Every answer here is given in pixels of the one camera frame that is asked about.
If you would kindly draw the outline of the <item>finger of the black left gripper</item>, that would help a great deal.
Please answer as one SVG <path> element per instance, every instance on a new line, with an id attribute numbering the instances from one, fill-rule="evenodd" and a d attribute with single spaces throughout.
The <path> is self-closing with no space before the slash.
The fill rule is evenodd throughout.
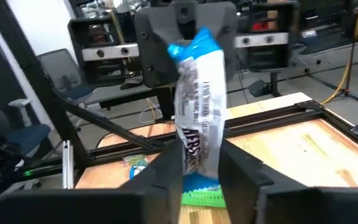
<path id="1" fill-rule="evenodd" d="M 177 26 L 173 4 L 153 1 L 137 12 L 122 14 L 109 6 L 101 17 L 81 17 L 68 23 L 76 58 L 85 80 L 95 86 L 124 83 L 130 75 L 142 75 L 147 87 L 158 88 L 178 76 L 168 56 L 169 34 Z"/>
<path id="2" fill-rule="evenodd" d="M 246 50 L 246 68 L 252 72 L 282 70 L 295 41 L 295 3 L 250 3 L 242 17 L 229 1 L 199 4 L 197 28 L 209 29 L 222 48 L 227 80 L 236 71 L 238 49 Z"/>

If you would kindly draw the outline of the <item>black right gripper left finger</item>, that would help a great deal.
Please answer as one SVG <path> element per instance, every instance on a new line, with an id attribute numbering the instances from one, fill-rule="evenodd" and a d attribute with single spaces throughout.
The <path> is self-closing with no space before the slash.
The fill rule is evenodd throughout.
<path id="1" fill-rule="evenodd" d="M 117 189 L 23 190 L 0 198 L 0 224 L 176 224 L 183 145 L 175 141 Z"/>

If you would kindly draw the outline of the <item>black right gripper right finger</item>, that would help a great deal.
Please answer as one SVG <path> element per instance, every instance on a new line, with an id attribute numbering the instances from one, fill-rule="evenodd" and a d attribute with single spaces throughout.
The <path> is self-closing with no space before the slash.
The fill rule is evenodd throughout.
<path id="1" fill-rule="evenodd" d="M 232 224 L 358 224 L 358 187 L 307 187 L 229 141 L 219 182 Z"/>

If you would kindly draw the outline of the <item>white blue Hershey's bar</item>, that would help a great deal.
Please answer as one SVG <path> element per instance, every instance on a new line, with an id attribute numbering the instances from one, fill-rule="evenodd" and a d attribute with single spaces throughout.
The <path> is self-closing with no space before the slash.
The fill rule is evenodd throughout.
<path id="1" fill-rule="evenodd" d="M 211 31 L 202 28 L 187 46 L 170 45 L 179 78 L 175 127 L 183 144 L 183 190 L 215 187 L 226 121 L 224 52 Z"/>
<path id="2" fill-rule="evenodd" d="M 137 174 L 142 172 L 147 166 L 146 165 L 133 165 L 129 171 L 129 178 L 133 179 Z"/>

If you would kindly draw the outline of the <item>green plastic basket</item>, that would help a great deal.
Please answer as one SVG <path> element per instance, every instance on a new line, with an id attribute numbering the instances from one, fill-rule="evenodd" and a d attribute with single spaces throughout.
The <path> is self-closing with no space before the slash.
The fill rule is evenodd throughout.
<path id="1" fill-rule="evenodd" d="M 182 205 L 226 208 L 221 186 L 192 190 L 182 193 Z"/>

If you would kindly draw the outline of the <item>clear gummy candy pack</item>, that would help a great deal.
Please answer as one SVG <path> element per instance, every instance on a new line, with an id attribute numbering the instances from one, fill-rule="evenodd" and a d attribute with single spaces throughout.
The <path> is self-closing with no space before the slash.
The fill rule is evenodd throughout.
<path id="1" fill-rule="evenodd" d="M 144 154 L 126 156 L 123 161 L 129 166 L 147 166 L 149 163 L 147 156 Z"/>

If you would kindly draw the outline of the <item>grey desk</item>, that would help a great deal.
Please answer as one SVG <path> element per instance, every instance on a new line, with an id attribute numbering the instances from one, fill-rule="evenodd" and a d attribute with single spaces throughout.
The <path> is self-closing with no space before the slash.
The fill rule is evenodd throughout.
<path id="1" fill-rule="evenodd" d="M 120 86 L 96 88 L 92 93 L 80 98 L 80 106 L 85 108 L 109 108 L 124 103 L 159 95 L 159 88 L 151 89 L 144 85 L 121 90 Z"/>

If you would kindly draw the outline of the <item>black foot pedal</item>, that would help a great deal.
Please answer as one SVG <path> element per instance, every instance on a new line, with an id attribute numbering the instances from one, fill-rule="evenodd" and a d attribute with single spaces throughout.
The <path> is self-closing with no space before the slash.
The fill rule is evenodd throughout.
<path id="1" fill-rule="evenodd" d="M 263 80 L 258 80 L 248 86 L 250 94 L 254 97 L 260 97 L 269 95 L 271 93 L 270 83 L 266 83 Z"/>

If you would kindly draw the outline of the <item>silver aluminium extrusion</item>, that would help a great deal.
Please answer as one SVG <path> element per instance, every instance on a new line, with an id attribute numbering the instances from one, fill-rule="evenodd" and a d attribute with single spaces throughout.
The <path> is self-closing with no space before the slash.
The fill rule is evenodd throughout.
<path id="1" fill-rule="evenodd" d="M 74 187 L 73 147 L 70 140 L 63 141 L 62 185 L 63 189 L 72 189 Z"/>

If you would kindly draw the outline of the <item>grey-backed office chair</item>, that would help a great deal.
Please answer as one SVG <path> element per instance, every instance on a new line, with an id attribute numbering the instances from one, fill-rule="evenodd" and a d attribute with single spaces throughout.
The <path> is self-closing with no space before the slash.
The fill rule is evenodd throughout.
<path id="1" fill-rule="evenodd" d="M 58 49 L 37 56 L 53 86 L 65 97 L 83 105 L 95 87 L 88 85 L 77 63 L 67 49 Z"/>

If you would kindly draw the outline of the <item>black tripod stand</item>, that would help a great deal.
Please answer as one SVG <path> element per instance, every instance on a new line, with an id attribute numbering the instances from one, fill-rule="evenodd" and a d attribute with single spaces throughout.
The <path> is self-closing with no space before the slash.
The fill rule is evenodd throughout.
<path id="1" fill-rule="evenodd" d="M 347 97 L 349 96 L 349 85 L 351 79 L 351 70 L 352 70 L 352 63 L 354 58 L 354 49 L 356 46 L 356 40 L 358 38 L 358 0 L 354 4 L 354 0 L 349 0 L 349 18 L 352 18 L 353 28 L 352 28 L 352 39 L 351 39 L 351 52 L 349 56 L 348 63 L 346 65 L 346 69 L 344 71 L 344 76 L 341 81 L 341 93 Z"/>

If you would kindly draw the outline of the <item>black-backed office chair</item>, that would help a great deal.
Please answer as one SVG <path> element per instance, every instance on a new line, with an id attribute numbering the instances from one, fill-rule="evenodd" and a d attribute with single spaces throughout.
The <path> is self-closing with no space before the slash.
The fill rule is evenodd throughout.
<path id="1" fill-rule="evenodd" d="M 46 124 L 13 128 L 7 115 L 0 109 L 0 155 L 32 157 L 50 131 Z"/>

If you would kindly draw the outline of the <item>black aluminium frame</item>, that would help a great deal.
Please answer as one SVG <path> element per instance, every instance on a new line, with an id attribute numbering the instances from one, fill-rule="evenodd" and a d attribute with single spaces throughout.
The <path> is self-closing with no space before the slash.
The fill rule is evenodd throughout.
<path id="1" fill-rule="evenodd" d="M 126 156 L 144 154 L 148 165 L 167 145 L 182 141 L 175 120 L 167 132 L 147 126 L 143 135 L 95 115 L 65 98 L 33 53 L 6 0 L 0 0 L 0 32 L 60 137 L 73 147 L 78 189 L 117 189 L 129 178 Z M 223 141 L 307 187 L 358 187 L 358 133 L 313 101 L 280 106 L 279 98 L 244 105 L 245 115 L 226 108 Z M 45 162 L 15 172 L 14 181 L 57 174 L 62 162 Z"/>

